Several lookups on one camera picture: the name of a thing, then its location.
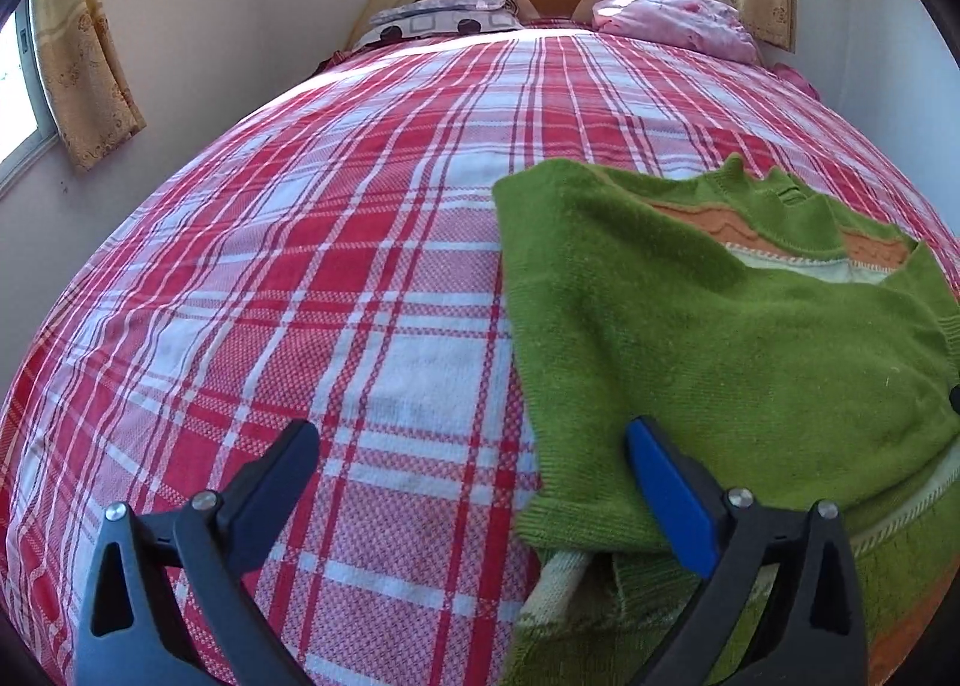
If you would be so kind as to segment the red white plaid bedspread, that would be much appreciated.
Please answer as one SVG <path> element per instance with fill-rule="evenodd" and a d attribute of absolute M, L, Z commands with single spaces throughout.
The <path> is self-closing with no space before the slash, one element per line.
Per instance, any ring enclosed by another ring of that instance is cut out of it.
<path fill-rule="evenodd" d="M 685 181 L 739 158 L 958 245 L 838 114 L 766 68 L 584 29 L 405 42 L 249 115 L 57 299 L 2 415 L 2 606 L 75 681 L 104 512 L 182 507 L 293 420 L 319 466 L 257 608 L 316 684 L 511 684 L 539 491 L 496 182 L 551 159 Z"/>

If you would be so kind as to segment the green knitted striped sweater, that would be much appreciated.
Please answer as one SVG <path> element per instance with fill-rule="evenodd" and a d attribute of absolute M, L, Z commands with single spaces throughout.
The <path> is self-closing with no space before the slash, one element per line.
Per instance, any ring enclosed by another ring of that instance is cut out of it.
<path fill-rule="evenodd" d="M 506 681 L 623 683 L 693 594 L 631 478 L 638 416 L 722 486 L 838 505 L 885 681 L 958 569 L 958 301 L 929 247 L 739 158 L 685 181 L 551 159 L 493 198 L 542 478 Z"/>

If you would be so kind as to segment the side window frame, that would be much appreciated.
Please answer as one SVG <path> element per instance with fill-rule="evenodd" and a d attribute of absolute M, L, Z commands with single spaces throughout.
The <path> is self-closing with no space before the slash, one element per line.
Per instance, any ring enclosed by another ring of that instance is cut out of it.
<path fill-rule="evenodd" d="M 0 187 L 2 193 L 8 193 L 14 182 L 57 140 L 57 128 L 37 66 L 29 0 L 20 0 L 3 21 L 0 59 Z"/>

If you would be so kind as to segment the yellow side window curtain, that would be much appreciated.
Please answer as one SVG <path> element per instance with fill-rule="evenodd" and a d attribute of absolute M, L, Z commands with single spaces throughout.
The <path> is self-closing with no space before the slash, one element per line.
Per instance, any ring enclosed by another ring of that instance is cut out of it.
<path fill-rule="evenodd" d="M 29 0 L 32 40 L 53 125 L 88 172 L 145 127 L 101 0 Z"/>

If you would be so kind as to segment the white patterned pillow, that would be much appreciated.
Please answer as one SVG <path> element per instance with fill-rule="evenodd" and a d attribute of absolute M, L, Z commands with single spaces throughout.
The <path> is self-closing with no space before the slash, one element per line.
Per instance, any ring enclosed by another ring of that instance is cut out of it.
<path fill-rule="evenodd" d="M 378 11 L 352 49 L 433 36 L 475 36 L 523 29 L 514 0 L 416 0 Z"/>

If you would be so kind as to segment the pink cloth beside bed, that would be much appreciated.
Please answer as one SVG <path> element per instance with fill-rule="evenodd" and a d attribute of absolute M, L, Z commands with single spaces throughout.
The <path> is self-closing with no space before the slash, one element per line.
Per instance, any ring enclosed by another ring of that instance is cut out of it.
<path fill-rule="evenodd" d="M 799 70 L 796 70 L 791 65 L 783 64 L 778 62 L 771 67 L 771 73 L 777 76 L 784 83 L 793 86 L 797 91 L 804 92 L 805 96 L 814 99 L 814 101 L 822 101 L 822 96 L 820 92 L 817 91 L 817 88 L 812 85 L 811 81 L 807 80 Z"/>

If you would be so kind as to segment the pink pillow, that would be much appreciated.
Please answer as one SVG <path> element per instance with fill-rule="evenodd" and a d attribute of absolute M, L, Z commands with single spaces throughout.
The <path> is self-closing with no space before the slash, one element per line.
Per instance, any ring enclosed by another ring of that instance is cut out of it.
<path fill-rule="evenodd" d="M 597 0 L 592 27 L 737 64 L 761 64 L 757 44 L 737 10 L 719 0 Z"/>

